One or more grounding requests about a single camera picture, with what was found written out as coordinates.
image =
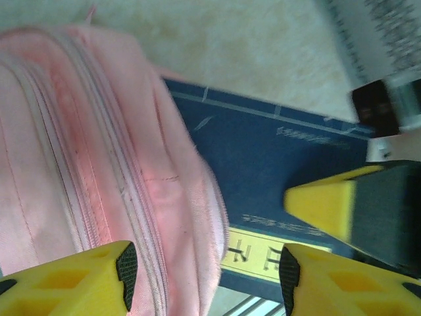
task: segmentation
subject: blue book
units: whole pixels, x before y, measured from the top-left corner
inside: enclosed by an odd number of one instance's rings
[[[282,302],[282,245],[300,242],[346,257],[346,244],[284,211],[292,186],[365,164],[363,126],[167,80],[192,140],[215,173],[230,220],[221,286]]]

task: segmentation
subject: beige carpet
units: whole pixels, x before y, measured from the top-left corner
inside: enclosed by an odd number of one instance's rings
[[[0,29],[82,21],[84,0],[0,0]],[[98,0],[93,23],[134,34],[204,85],[352,119],[349,83],[313,0]]]

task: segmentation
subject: pink backpack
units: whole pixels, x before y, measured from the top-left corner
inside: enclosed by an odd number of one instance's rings
[[[133,37],[89,26],[0,35],[5,275],[131,240],[131,315],[206,315],[227,231],[214,176]]]

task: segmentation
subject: blue cover border line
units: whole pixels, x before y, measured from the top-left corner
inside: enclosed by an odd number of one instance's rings
[[[291,109],[256,99],[241,97],[226,92],[172,80],[165,80],[173,98],[206,103],[269,119],[315,128],[360,140],[369,140],[372,130],[357,123],[343,122],[314,113]]]

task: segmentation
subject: yellow foam block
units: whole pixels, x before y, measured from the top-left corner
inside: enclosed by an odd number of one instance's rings
[[[135,279],[128,281],[128,275],[118,275],[116,264],[121,259],[127,265],[130,277],[133,272],[136,277],[136,250],[127,241],[114,242],[5,276],[0,279],[3,282],[0,315],[126,315],[125,299],[133,294]],[[14,281],[16,284],[4,291],[4,284]]]
[[[340,240],[351,237],[355,183],[300,186],[285,193],[285,210]]]
[[[286,244],[284,249],[299,266],[292,269],[290,256],[282,254],[281,274],[287,278],[281,282],[285,304],[291,309],[293,302],[292,316],[421,315],[421,299],[414,294],[421,282],[414,278],[303,245]],[[288,288],[297,271],[298,285]]]

